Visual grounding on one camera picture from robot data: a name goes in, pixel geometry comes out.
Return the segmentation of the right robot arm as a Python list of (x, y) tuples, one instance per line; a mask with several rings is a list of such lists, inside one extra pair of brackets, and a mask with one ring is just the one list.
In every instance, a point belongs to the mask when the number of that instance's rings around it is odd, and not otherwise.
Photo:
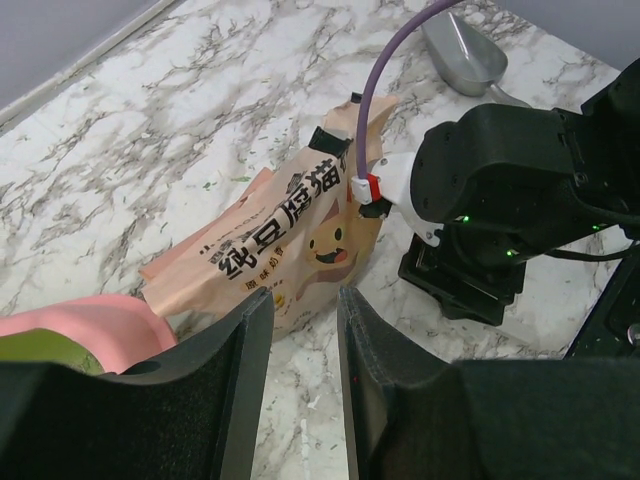
[(612, 226), (639, 237), (639, 67), (579, 112), (484, 104), (428, 130), (407, 185), (419, 219), (400, 276), (443, 315), (498, 326), (527, 262)]

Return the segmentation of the beige cat litter bag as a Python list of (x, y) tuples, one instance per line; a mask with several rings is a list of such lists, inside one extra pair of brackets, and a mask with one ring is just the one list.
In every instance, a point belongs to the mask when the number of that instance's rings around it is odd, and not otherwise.
[(383, 221), (361, 215), (351, 187), (360, 102), (353, 94), (329, 110), (307, 146), (278, 170), (263, 169), (216, 220), (141, 270), (155, 314), (221, 319), (266, 288), (280, 340), (361, 273)]

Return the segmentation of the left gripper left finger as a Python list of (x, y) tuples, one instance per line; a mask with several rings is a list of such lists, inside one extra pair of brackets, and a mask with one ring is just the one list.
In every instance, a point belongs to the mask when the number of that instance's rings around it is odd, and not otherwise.
[(5, 479), (247, 479), (274, 324), (259, 289), (121, 374), (1, 366)]

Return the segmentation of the metal litter scoop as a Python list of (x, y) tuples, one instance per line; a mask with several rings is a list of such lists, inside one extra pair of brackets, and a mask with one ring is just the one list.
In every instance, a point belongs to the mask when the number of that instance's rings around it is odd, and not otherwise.
[(427, 51), (440, 77), (458, 93), (530, 108), (500, 86), (508, 57), (497, 44), (451, 12), (440, 13), (421, 26)]

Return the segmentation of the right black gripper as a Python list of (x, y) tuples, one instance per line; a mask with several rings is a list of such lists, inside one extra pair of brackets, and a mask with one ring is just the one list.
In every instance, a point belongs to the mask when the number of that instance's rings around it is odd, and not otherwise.
[(433, 297), (444, 317), (503, 324), (505, 308), (523, 291), (526, 264), (482, 267), (464, 257), (450, 228), (438, 246), (414, 235), (398, 269), (401, 279)]

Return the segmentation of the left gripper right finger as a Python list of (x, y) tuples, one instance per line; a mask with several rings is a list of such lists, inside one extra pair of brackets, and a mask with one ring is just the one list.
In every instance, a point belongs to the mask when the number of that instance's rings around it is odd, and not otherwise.
[(635, 479), (635, 358), (448, 363), (338, 295), (353, 479)]

